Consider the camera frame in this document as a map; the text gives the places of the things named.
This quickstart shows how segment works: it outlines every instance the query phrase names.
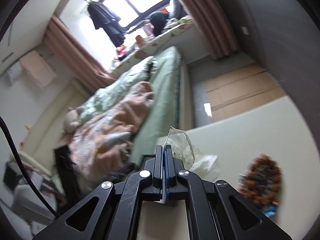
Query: brown scrunchie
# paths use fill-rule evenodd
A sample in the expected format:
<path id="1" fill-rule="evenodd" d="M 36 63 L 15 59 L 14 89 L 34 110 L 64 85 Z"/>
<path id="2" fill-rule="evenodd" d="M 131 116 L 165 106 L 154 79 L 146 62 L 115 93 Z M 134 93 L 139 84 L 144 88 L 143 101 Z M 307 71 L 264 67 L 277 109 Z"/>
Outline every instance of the brown scrunchie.
<path id="1" fill-rule="evenodd" d="M 267 155 L 261 155 L 250 166 L 239 192 L 255 206 L 272 203 L 281 188 L 281 170 Z"/>

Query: window frame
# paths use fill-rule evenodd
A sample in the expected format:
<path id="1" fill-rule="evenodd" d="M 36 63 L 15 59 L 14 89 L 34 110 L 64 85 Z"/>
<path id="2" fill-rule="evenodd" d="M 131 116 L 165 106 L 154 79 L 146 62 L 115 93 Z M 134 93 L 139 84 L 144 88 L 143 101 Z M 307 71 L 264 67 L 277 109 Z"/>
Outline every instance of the window frame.
<path id="1" fill-rule="evenodd" d="M 152 6 L 148 10 L 146 10 L 144 13 L 141 13 L 138 11 L 138 9 L 129 1 L 125 0 L 129 6 L 138 14 L 138 17 L 134 19 L 131 23 L 129 23 L 126 27 L 124 27 L 125 31 L 128 31 L 131 27 L 137 25 L 139 22 L 145 20 L 146 17 L 148 17 L 151 13 L 158 11 L 162 8 L 165 8 L 167 5 L 169 5 L 170 0 L 162 0 L 161 2 L 157 3 L 156 5 Z"/>

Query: black cable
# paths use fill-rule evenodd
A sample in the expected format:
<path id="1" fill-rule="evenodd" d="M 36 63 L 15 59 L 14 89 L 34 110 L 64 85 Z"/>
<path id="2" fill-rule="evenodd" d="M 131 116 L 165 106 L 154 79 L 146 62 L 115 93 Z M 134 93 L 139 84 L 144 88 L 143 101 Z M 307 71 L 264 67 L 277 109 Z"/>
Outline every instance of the black cable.
<path id="1" fill-rule="evenodd" d="M 7 142 L 9 144 L 9 147 L 12 151 L 12 154 L 14 156 L 14 158 L 16 159 L 16 162 L 24 176 L 24 178 L 26 179 L 27 183 L 29 184 L 29 186 L 32 188 L 33 192 L 37 195 L 37 197 L 41 200 L 41 202 L 47 207 L 47 209 L 49 209 L 49 211 L 56 217 L 58 218 L 59 215 L 57 212 L 55 212 L 53 210 L 53 208 L 48 204 L 48 202 L 44 199 L 44 197 L 41 195 L 41 193 L 38 191 L 38 189 L 36 188 L 36 186 L 33 184 L 32 180 L 30 179 L 26 169 L 24 168 L 23 164 L 22 164 L 22 161 L 20 159 L 20 156 L 18 154 L 18 151 L 14 145 L 14 142 L 12 140 L 12 137 L 10 135 L 10 132 L 9 132 L 9 129 L 8 127 L 6 126 L 5 122 L 3 121 L 3 119 L 1 118 L 0 116 L 0 127 L 1 127 L 1 130 L 3 131 L 4 133 L 4 136 L 5 138 L 7 139 Z"/>

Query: metal screw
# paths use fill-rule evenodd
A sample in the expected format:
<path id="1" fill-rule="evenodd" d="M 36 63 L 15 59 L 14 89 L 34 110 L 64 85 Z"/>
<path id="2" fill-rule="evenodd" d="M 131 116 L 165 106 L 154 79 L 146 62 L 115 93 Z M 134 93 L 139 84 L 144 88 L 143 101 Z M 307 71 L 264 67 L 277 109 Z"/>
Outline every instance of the metal screw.
<path id="1" fill-rule="evenodd" d="M 110 181 L 105 181 L 105 182 L 103 182 L 103 183 L 101 184 L 101 187 L 102 187 L 103 189 L 109 189 L 109 188 L 112 187 L 112 182 L 110 182 Z"/>
<path id="2" fill-rule="evenodd" d="M 150 171 L 147 171 L 147 170 L 143 170 L 143 171 L 140 171 L 139 175 L 143 178 L 146 178 L 146 177 L 149 177 L 151 174 Z"/>
<path id="3" fill-rule="evenodd" d="M 179 175 L 180 176 L 188 176 L 189 175 L 189 171 L 187 171 L 187 170 L 181 170 L 181 171 L 179 171 Z"/>
<path id="4" fill-rule="evenodd" d="M 217 182 L 218 187 L 226 187 L 228 183 L 224 180 L 218 180 Z"/>

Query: crumpled plastic wrapper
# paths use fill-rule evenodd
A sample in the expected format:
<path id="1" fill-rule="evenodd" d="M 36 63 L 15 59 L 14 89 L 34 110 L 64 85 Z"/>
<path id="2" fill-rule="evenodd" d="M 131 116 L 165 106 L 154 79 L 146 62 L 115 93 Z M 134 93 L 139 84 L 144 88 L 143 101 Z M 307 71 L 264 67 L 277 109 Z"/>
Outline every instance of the crumpled plastic wrapper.
<path id="1" fill-rule="evenodd" d="M 183 130 L 171 127 L 164 145 L 170 144 L 174 158 L 183 162 L 186 170 L 197 174 L 201 179 L 215 182 L 220 174 L 218 156 L 201 152 Z"/>

